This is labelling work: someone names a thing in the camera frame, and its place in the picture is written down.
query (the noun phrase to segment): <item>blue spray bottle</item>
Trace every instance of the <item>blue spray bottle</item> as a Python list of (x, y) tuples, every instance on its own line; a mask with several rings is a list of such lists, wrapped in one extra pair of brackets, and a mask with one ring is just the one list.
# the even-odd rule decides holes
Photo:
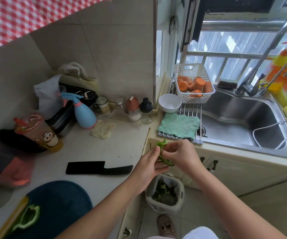
[(88, 106), (81, 103), (79, 99), (83, 98), (83, 96), (65, 92), (62, 92), (61, 94), (62, 98), (73, 101), (75, 107), (75, 116), (79, 125), (85, 129), (94, 128), (97, 123), (97, 117)]

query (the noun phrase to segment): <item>dish rack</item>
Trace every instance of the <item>dish rack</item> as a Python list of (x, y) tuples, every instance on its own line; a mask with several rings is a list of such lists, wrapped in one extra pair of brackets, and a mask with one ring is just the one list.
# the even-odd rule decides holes
[(196, 76), (201, 77), (206, 82), (211, 81), (209, 75), (203, 64), (177, 64), (175, 65), (174, 81), (177, 88), (177, 95), (181, 97), (182, 103), (206, 103), (210, 96), (216, 91), (212, 82), (211, 82), (211, 92), (209, 93), (200, 93), (201, 97), (190, 97), (190, 93), (184, 93), (179, 91), (178, 86), (178, 76), (188, 76), (189, 78), (194, 78)]
[[(172, 78), (170, 81), (168, 93), (177, 95), (177, 89), (176, 89), (174, 78)], [(199, 104), (198, 103), (181, 104), (180, 108), (176, 111), (176, 113), (178, 115), (198, 117), (200, 119), (200, 127), (197, 130), (197, 132), (195, 133), (194, 139), (190, 140), (190, 141), (193, 143), (197, 143), (197, 144), (203, 144), (202, 136), (205, 135), (205, 129), (202, 127), (202, 104), (201, 103), (199, 103)], [(158, 131), (158, 135), (162, 136), (162, 137), (177, 139), (177, 140), (184, 139), (184, 138), (180, 138), (180, 137), (175, 136), (175, 135), (170, 135), (170, 134), (167, 134), (164, 132), (159, 132), (159, 131)]]

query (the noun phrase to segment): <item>green dish cloth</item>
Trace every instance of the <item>green dish cloth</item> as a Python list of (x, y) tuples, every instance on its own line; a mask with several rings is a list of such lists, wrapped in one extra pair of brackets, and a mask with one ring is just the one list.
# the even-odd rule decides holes
[(198, 117), (188, 117), (176, 113), (166, 113), (158, 131), (170, 135), (176, 135), (180, 138), (194, 139), (195, 133), (199, 129), (200, 119)]

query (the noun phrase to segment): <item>hand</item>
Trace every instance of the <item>hand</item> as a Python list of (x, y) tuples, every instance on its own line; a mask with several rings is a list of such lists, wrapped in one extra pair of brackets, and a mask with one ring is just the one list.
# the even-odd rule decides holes
[(162, 161), (157, 161), (159, 154), (160, 148), (158, 146), (150, 149), (141, 156), (139, 162), (129, 175), (128, 179), (138, 189), (138, 194), (147, 188), (155, 176), (169, 169), (169, 166), (166, 166)]
[(198, 169), (204, 169), (193, 144), (187, 140), (170, 142), (164, 146), (161, 156), (169, 159), (190, 177)]

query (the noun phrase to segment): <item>slipper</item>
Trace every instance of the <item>slipper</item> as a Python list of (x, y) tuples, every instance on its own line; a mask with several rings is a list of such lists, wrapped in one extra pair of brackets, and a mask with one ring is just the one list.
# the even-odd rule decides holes
[(160, 215), (157, 218), (157, 227), (159, 231), (159, 236), (161, 237), (169, 237), (169, 235), (177, 237), (176, 229), (174, 228), (174, 224), (169, 216)]

